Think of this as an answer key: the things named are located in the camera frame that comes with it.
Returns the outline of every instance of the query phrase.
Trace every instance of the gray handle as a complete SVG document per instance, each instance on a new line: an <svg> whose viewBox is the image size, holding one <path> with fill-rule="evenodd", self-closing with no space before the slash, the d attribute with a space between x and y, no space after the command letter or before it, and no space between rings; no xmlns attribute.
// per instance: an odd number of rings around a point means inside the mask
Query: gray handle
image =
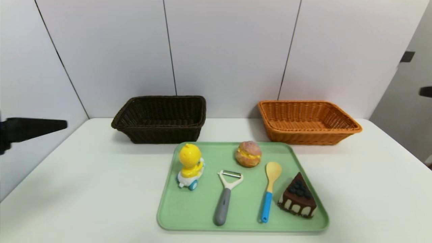
<svg viewBox="0 0 432 243"><path fill-rule="evenodd" d="M224 188L215 212L215 224L217 226L223 225L226 221L226 215L228 214L230 197L231 197L231 190L229 188Z"/></svg>

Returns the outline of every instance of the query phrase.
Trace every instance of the cake slice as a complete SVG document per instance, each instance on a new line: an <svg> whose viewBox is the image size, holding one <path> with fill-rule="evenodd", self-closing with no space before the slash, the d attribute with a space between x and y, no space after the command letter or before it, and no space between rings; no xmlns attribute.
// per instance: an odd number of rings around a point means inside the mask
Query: cake slice
<svg viewBox="0 0 432 243"><path fill-rule="evenodd" d="M305 218L312 218L317 210L317 203L300 172L283 192L277 204L283 210Z"/></svg>

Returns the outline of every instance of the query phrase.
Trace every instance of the tabletop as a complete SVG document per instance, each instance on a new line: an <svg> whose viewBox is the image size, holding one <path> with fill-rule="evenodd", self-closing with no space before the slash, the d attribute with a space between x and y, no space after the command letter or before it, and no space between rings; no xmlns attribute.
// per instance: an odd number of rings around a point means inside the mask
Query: tabletop
<svg viewBox="0 0 432 243"><path fill-rule="evenodd" d="M320 233L163 230L177 145L133 144L111 121L88 120L3 200L1 243L432 242L432 171L368 120L335 146L292 146L330 217ZM198 141L246 140L268 141L261 119L207 119Z"/></svg>

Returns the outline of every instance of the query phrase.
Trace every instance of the wicker basket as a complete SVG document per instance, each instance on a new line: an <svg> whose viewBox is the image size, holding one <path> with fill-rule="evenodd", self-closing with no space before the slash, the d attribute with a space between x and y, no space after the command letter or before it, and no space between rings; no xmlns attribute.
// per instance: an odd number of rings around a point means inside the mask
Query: wicker basket
<svg viewBox="0 0 432 243"><path fill-rule="evenodd" d="M354 119L326 101L261 101L258 106L274 142L334 145L362 131Z"/></svg>
<svg viewBox="0 0 432 243"><path fill-rule="evenodd" d="M196 141L205 120L202 96L142 96L131 98L111 126L135 144L178 144Z"/></svg>

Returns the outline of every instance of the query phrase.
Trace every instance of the toy duck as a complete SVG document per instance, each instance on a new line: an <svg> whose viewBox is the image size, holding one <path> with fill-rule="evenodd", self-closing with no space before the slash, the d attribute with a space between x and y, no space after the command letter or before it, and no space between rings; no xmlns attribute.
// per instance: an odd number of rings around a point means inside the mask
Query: toy duck
<svg viewBox="0 0 432 243"><path fill-rule="evenodd" d="M201 151L195 144L185 144L178 156L183 164L183 168L177 175L179 186L180 188L188 186L190 190L194 190L205 166Z"/></svg>

